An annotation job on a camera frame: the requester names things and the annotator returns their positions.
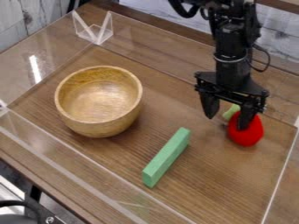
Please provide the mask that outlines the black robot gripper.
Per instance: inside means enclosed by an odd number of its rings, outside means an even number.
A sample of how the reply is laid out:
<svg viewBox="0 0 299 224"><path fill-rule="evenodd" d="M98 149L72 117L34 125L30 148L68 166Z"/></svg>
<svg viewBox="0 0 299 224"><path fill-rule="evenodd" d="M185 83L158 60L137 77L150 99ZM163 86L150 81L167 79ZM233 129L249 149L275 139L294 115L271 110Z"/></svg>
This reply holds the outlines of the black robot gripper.
<svg viewBox="0 0 299 224"><path fill-rule="evenodd" d="M217 59L215 72L197 72L195 90L201 95L205 115L211 119L221 110L221 101L241 106L238 129L246 130L258 112L263 112L267 104L269 91L251 77L253 57L242 59Z"/></svg>

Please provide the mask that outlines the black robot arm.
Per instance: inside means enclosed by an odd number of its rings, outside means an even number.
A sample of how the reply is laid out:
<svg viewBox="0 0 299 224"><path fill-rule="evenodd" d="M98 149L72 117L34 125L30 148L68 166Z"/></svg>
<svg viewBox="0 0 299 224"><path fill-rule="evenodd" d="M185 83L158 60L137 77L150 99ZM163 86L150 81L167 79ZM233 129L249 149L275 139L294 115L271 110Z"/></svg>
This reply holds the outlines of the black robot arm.
<svg viewBox="0 0 299 224"><path fill-rule="evenodd" d="M215 41L217 70L198 72L195 90L201 95L205 115L213 118L221 101L241 106L238 129L249 128L266 109L269 91L254 81L253 50L258 47L262 25L255 0L169 0L183 18L201 15L210 22Z"/></svg>

